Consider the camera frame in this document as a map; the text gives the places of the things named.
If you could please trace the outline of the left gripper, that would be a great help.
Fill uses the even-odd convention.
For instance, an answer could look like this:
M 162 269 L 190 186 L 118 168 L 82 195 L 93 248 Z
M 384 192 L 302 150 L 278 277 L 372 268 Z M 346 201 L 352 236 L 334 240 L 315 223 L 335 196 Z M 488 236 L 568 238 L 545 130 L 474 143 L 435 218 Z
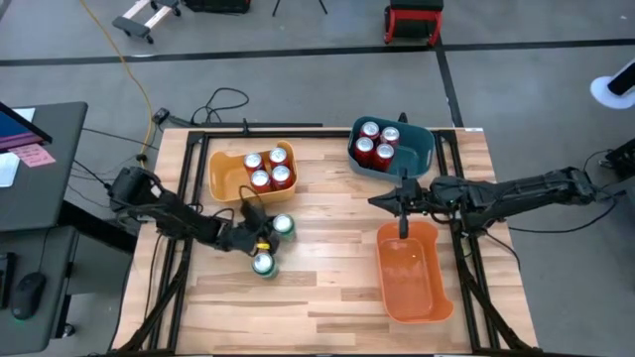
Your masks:
M 266 221 L 273 221 L 276 217 L 285 214 L 286 213 L 268 214 Z M 239 224 L 235 227 L 223 228 L 218 236 L 216 249 L 224 252 L 237 250 L 245 254 L 255 254 L 260 250 L 257 248 L 257 244 L 259 242 L 269 243 L 271 245 L 271 249 L 264 251 L 272 251 L 274 245 L 293 241 L 292 234 L 272 234 L 269 239 L 265 237 L 266 233 L 267 229 L 265 228 L 265 225 L 257 231 L 249 230 L 244 224 Z

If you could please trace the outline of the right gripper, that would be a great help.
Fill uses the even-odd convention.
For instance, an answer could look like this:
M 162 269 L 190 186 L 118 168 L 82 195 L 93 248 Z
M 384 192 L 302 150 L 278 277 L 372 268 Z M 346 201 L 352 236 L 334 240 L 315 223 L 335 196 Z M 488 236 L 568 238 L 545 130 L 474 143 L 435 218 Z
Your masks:
M 409 235 L 408 216 L 411 213 L 429 213 L 433 209 L 433 203 L 431 202 L 431 194 L 425 200 L 412 200 L 406 189 L 407 180 L 412 178 L 408 178 L 408 171 L 405 168 L 401 168 L 399 174 L 401 185 L 397 188 L 397 192 L 391 190 L 388 193 L 370 197 L 368 203 L 388 212 L 399 211 L 397 213 L 399 217 L 399 237 L 406 239 Z

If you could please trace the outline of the green Sprite can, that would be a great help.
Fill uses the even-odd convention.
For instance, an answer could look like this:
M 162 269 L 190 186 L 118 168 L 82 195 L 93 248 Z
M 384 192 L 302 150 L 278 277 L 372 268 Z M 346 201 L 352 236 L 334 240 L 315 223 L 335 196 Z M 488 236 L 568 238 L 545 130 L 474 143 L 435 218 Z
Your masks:
M 294 241 L 296 239 L 296 226 L 294 219 L 289 214 L 279 214 L 272 222 L 275 236 L 284 241 Z
M 272 255 L 267 252 L 261 252 L 254 257 L 252 270 L 262 279 L 271 280 L 277 277 L 279 267 Z

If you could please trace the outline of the red Coca-Cola can black figure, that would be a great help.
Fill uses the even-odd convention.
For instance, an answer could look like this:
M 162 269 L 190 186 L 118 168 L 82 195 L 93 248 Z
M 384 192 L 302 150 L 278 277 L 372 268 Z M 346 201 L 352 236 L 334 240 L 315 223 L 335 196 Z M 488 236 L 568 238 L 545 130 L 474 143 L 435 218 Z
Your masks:
M 379 144 L 373 156 L 373 169 L 387 172 L 395 156 L 394 147 L 390 144 Z

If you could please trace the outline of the orange Fanta can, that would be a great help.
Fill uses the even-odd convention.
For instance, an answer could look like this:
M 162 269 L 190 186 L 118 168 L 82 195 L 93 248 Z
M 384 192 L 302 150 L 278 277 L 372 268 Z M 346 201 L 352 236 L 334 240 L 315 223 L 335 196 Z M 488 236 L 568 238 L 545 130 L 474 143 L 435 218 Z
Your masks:
M 262 156 L 256 152 L 245 155 L 243 158 L 243 165 L 249 176 L 257 171 L 263 171 L 265 169 Z
M 273 189 L 270 175 L 265 170 L 255 171 L 251 175 L 250 184 L 257 193 L 266 193 Z
M 288 167 L 279 165 L 272 169 L 271 179 L 275 190 L 284 190 L 293 185 L 294 174 Z
M 282 147 L 276 147 L 269 152 L 269 163 L 271 169 L 276 167 L 289 166 L 289 155 L 287 151 Z

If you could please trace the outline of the red Coca-Cola can black script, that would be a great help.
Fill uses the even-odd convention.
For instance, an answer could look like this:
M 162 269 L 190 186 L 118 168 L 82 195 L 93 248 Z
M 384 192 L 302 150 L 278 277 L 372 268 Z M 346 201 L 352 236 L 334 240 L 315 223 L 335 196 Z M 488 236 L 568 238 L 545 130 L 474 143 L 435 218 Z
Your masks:
M 353 144 L 353 158 L 362 168 L 370 168 L 373 162 L 374 142 L 371 138 L 361 136 Z

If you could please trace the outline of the mustard yellow plastic bin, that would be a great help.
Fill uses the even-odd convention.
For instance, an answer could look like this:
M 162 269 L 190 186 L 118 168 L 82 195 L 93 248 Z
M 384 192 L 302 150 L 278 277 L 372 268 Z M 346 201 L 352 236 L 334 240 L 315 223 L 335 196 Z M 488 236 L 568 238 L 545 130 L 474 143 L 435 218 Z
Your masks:
M 265 171 L 270 175 L 275 167 L 271 164 L 270 153 L 275 149 L 284 150 L 287 158 L 283 160 L 290 170 L 290 179 L 280 189 L 276 188 L 276 181 L 272 179 L 272 189 L 268 192 L 259 192 L 265 203 L 289 200 L 295 195 L 298 168 L 292 145 L 286 141 L 279 141 L 270 150 L 261 151 L 259 155 L 263 160 Z M 208 160 L 209 190 L 211 196 L 218 202 L 230 203 L 240 199 L 240 186 L 253 187 L 250 172 L 246 169 L 243 155 L 228 155 L 226 152 L 216 151 Z

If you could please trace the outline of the red and black stool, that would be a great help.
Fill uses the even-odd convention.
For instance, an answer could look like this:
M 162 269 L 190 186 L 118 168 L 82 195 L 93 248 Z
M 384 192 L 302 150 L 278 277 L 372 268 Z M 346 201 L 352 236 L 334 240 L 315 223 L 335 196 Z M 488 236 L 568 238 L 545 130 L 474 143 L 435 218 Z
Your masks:
M 434 47 L 443 25 L 444 0 L 390 0 L 384 9 L 384 43 L 395 38 L 426 39 Z

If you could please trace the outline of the black tripod legs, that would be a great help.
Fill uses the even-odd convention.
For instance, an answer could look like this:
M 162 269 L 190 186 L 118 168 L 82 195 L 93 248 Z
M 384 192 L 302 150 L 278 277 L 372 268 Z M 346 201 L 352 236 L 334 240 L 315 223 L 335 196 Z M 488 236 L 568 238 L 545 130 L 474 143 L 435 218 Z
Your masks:
M 274 8 L 273 8 L 273 10 L 272 10 L 272 14 L 271 14 L 271 16 L 272 16 L 272 17 L 276 17 L 276 15 L 277 15 L 277 11 L 278 11 L 278 9 L 279 9 L 279 6 L 280 6 L 281 2 L 282 2 L 282 0 L 277 0 L 277 1 L 276 1 L 275 5 L 274 5 Z M 328 10 L 327 10 L 327 8 L 326 8 L 325 4 L 323 3 L 323 0 L 318 0 L 318 3 L 319 3 L 319 5 L 320 5 L 320 7 L 321 7 L 321 9 L 322 9 L 323 13 L 324 13 L 325 15 L 328 15 Z

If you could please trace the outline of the dark grey desk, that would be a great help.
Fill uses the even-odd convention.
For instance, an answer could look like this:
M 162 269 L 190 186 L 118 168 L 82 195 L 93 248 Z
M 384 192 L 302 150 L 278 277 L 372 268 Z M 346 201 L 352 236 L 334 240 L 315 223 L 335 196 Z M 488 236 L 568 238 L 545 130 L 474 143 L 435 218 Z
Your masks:
M 39 105 L 33 123 L 53 138 L 45 146 L 55 161 L 30 168 L 21 164 L 12 186 L 0 188 L 0 232 L 48 228 L 57 223 L 64 202 L 88 105 Z
M 41 352 L 52 339 L 63 336 L 70 302 L 69 267 L 77 238 L 71 227 L 0 233 L 0 254 L 15 255 L 8 304 L 0 308 L 0 356 Z M 29 317 L 20 319 L 14 308 L 30 306 L 31 298 L 20 291 L 19 284 L 35 273 L 45 277 L 39 304 Z

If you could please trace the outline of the black equipment case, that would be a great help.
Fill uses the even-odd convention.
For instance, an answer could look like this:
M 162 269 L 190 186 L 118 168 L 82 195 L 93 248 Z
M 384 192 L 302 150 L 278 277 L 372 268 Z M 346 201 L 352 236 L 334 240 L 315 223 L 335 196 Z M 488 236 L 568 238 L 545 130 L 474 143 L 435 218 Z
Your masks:
M 194 12 L 245 14 L 251 0 L 184 0 Z

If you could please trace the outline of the black equipment box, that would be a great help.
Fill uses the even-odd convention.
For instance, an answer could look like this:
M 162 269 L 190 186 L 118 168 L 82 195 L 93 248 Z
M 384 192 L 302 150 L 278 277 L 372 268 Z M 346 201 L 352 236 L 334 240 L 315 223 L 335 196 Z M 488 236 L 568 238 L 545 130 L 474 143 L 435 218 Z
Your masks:
M 608 152 L 605 160 L 619 178 L 635 176 L 635 138 Z

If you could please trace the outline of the pink sticky note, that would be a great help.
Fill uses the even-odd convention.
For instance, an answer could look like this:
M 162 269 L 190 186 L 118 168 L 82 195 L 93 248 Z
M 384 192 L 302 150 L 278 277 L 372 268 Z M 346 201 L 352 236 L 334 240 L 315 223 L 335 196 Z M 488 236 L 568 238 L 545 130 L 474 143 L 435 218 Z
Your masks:
M 53 164 L 56 159 L 41 145 L 32 144 L 13 148 L 10 153 L 16 155 L 29 168 Z

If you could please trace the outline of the black computer mouse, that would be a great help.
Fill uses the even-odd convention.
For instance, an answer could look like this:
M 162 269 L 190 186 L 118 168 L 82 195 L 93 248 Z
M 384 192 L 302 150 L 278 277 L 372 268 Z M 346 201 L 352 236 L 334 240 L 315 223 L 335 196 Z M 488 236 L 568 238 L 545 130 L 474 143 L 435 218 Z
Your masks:
M 27 320 L 36 314 L 46 282 L 46 276 L 40 272 L 30 273 L 20 280 L 10 304 L 15 319 Z

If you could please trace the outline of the open laptop blue screen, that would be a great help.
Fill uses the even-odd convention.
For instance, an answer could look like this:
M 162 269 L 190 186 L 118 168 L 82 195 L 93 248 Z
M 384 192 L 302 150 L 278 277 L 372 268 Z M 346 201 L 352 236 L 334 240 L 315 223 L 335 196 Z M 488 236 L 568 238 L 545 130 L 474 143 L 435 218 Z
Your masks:
M 15 110 L 0 102 L 0 154 L 20 147 L 47 145 L 53 138 Z

